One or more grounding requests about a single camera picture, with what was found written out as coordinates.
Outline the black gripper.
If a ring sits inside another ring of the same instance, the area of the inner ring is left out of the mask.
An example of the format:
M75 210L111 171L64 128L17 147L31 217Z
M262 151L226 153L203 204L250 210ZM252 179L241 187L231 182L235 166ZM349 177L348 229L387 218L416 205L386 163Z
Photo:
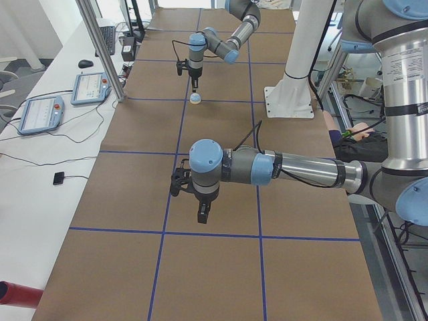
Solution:
M192 93L196 93L199 88L199 77L202 76L203 68L194 68L189 66L188 72L191 77Z
M198 223L207 223L210 212L210 203L216 200L218 195L219 190L213 191L212 193L200 193L195 191L195 197L199 201L199 208L197 211Z

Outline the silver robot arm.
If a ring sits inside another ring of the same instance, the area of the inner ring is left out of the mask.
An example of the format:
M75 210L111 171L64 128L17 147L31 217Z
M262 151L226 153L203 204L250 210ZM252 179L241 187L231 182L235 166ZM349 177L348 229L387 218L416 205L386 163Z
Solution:
M272 138L286 152L240 142L223 148L211 139L195 142L185 176L173 175L170 192L199 201L197 220L206 223L222 182L267 185L274 179L312 187L344 189L394 211L401 219L427 224L427 2L347 1L342 48L377 52L383 72L387 157L363 153L322 158L327 143L321 111L310 101L308 83L333 1L304 1L283 78L264 89Z
M261 13L255 1L226 1L225 10L240 21L236 30L227 39L221 39L212 27L192 33L188 42L189 57L177 62L178 74L188 71L193 93L199 87L205 52L211 52L227 64L234 64L240 49L260 26Z

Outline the person's hand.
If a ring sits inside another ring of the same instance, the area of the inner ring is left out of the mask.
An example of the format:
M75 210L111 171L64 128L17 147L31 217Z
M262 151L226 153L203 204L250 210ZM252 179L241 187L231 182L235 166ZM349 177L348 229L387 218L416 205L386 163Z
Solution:
M368 128L368 124L365 122L359 122L348 130L352 133L352 138L355 141L367 138L375 131L373 128Z

